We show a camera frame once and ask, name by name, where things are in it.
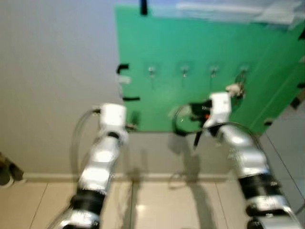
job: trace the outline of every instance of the tiled floor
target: tiled floor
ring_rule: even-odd
[[[292,207],[301,196],[283,181]],[[1,229],[44,229],[66,206],[71,183],[26,183],[0,189]],[[305,211],[299,216],[304,224]],[[103,229],[245,229],[248,217],[235,180],[202,182],[113,182],[102,217]]]

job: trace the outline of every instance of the gray wall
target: gray wall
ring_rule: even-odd
[[[0,1],[0,151],[29,173],[68,174],[69,146],[80,115],[104,102],[121,103],[112,1]],[[96,132],[88,123],[86,153]],[[213,140],[197,152],[171,134],[132,134],[118,172],[228,171]]]

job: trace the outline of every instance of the white wall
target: white wall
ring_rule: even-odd
[[[121,103],[113,2],[102,0],[0,1],[0,151],[26,172],[70,172],[69,146],[74,125],[93,105]],[[82,154],[96,131],[91,120]],[[168,134],[133,134],[118,172],[139,167],[151,173],[199,166],[207,175],[228,167],[214,142],[197,152]],[[189,139],[192,147],[193,137]],[[173,153],[184,149],[183,154]]]

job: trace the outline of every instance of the green board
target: green board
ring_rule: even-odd
[[[121,75],[131,79],[122,93],[140,97],[125,102],[127,122],[137,116],[139,131],[172,131],[178,107],[224,91],[247,67],[245,97],[238,107],[233,103],[230,120],[262,133],[264,122],[275,119],[305,81],[305,46],[298,40],[303,24],[284,31],[266,24],[145,17],[131,6],[116,7],[116,22],[120,63],[129,65]],[[186,131],[198,129],[198,123],[181,121]]]

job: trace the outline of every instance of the baseboard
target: baseboard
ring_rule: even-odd
[[[56,173],[24,173],[23,176],[29,182],[73,182],[76,176],[72,174],[56,174]],[[229,174],[199,174],[189,175],[187,181],[211,181],[224,182],[229,179]],[[163,174],[163,173],[149,173],[134,176],[133,174],[116,173],[113,177],[114,181],[186,181],[185,176],[179,174]]]

